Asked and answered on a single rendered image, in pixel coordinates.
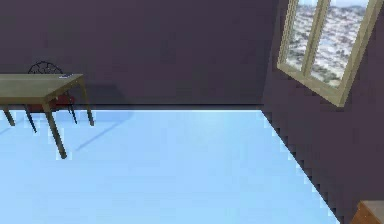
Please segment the black chair with red seat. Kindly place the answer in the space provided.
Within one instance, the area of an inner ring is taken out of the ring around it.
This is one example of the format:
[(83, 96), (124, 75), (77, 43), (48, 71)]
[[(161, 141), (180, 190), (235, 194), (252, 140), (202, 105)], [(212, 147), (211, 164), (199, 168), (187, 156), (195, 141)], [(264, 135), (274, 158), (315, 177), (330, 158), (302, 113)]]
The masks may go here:
[[(47, 61), (40, 61), (32, 65), (29, 70), (29, 74), (62, 74), (63, 71), (53, 63)], [(73, 116), (74, 121), (77, 121), (74, 112), (75, 98), (69, 93), (54, 98), (49, 102), (52, 112), (67, 108), (68, 112)], [(28, 104), (24, 106), (26, 116), (34, 132), (37, 132), (35, 123), (32, 118), (32, 113), (43, 113), (44, 110), (40, 104)]]

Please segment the olive green table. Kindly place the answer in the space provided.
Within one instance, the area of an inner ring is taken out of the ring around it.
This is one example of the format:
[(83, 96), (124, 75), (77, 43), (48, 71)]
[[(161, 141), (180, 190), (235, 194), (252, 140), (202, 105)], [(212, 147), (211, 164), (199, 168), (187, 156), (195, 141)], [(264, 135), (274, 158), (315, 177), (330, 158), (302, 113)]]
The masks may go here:
[(79, 85), (87, 110), (91, 126), (94, 119), (83, 74), (73, 74), (61, 78), (60, 74), (0, 74), (0, 108), (5, 114), (9, 124), (15, 121), (9, 111), (10, 105), (40, 104), (45, 113), (52, 135), (62, 159), (67, 157), (49, 102), (66, 91)]

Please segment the brown wooden cabinet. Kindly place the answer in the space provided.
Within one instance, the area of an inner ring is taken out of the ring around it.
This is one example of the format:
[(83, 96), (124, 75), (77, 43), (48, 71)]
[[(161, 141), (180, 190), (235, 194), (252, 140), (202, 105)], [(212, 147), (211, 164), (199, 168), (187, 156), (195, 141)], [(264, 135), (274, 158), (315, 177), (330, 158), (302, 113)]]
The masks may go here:
[(384, 200), (361, 200), (350, 224), (384, 224)]

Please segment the window with beige frame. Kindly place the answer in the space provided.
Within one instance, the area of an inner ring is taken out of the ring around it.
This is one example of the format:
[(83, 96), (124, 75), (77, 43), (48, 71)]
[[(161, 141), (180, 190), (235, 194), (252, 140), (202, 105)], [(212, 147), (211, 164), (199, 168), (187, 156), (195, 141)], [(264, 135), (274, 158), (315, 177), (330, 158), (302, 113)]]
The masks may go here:
[(289, 0), (277, 68), (345, 105), (384, 0)]

